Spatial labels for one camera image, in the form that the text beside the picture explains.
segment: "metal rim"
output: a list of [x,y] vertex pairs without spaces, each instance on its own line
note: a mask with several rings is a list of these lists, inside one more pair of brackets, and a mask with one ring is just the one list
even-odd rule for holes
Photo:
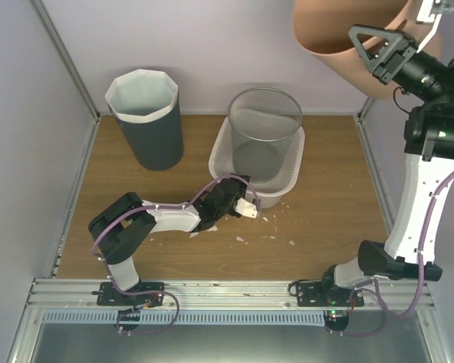
[[[293,102],[294,106],[296,106],[297,110],[299,111],[299,116],[300,116],[298,121],[297,121],[296,127],[294,128],[294,131],[291,134],[289,134],[289,135],[287,135],[287,136],[285,136],[283,138],[276,138],[276,139],[272,139],[272,140],[264,140],[264,139],[261,139],[261,138],[253,138],[253,137],[251,137],[249,135],[246,135],[241,130],[239,130],[237,127],[235,127],[235,124],[232,122],[232,117],[231,117],[232,105],[234,104],[235,100],[237,100],[243,94],[251,92],[251,91],[273,91],[273,92],[278,92],[281,95],[284,95],[285,97],[287,97],[289,100],[291,100]],[[253,87],[253,88],[248,88],[248,89],[242,91],[241,93],[237,94],[232,99],[232,101],[230,101],[229,108],[227,110],[227,117],[229,118],[229,124],[235,129],[235,131],[237,131],[239,134],[241,134],[245,138],[249,138],[250,140],[261,141],[261,142],[274,142],[274,141],[286,140],[287,138],[291,138],[291,137],[293,137],[296,134],[297,130],[300,129],[301,124],[303,123],[303,110],[301,110],[300,104],[298,104],[297,101],[292,96],[288,95],[284,91],[281,91],[280,89],[270,88],[270,87]]]

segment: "white plastic basket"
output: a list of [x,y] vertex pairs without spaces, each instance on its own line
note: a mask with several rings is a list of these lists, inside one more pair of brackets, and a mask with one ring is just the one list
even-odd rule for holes
[[[209,159],[209,171],[214,178],[235,172],[232,162],[231,136],[232,127],[230,126],[229,119],[226,117],[217,135]],[[300,127],[294,136],[279,174],[273,180],[259,184],[253,183],[253,187],[261,199],[263,208],[275,206],[280,201],[281,196],[295,186],[297,176],[300,172],[303,149],[304,131]],[[250,202],[253,200],[253,195],[248,189],[246,199]]]

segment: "beige container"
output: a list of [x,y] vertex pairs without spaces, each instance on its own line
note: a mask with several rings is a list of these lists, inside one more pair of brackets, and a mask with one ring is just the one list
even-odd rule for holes
[[[348,31],[354,24],[401,29],[420,42],[431,30],[415,23],[420,4],[421,0],[297,0],[294,35],[303,48],[361,92],[373,98],[389,98],[397,84],[383,85],[366,70]],[[381,40],[374,37],[363,42],[365,49],[380,44]],[[424,51],[439,57],[440,37],[433,37]]]

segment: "white wall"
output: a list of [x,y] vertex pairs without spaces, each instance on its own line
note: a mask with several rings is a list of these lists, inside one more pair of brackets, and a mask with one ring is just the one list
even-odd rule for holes
[[305,113],[356,113],[365,100],[296,42],[294,0],[44,0],[96,107],[138,68],[179,84],[183,113],[224,113],[254,85],[291,94]]
[[[443,61],[454,57],[454,14],[443,18]],[[415,98],[402,99],[407,107],[419,103]],[[365,120],[370,143],[381,169],[393,211],[398,210],[405,178],[403,124],[406,115],[391,101],[376,101]],[[437,233],[436,263],[442,267],[442,279],[431,283],[430,289],[438,314],[442,318],[454,357],[454,185],[449,193]]]
[[58,247],[92,125],[27,1],[0,1],[0,362]]

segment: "brown wood surface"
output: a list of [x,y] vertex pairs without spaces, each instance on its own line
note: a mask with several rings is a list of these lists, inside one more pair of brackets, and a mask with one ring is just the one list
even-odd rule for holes
[[[143,169],[116,122],[101,121],[70,226],[59,278],[104,278],[89,254],[88,223],[118,197],[181,203],[211,180],[207,162],[224,116],[184,116],[185,155],[165,172]],[[303,162],[294,189],[263,211],[268,219],[228,217],[217,231],[148,236],[134,255],[142,278],[320,278],[356,255],[363,239],[387,233],[352,117],[305,116]]]

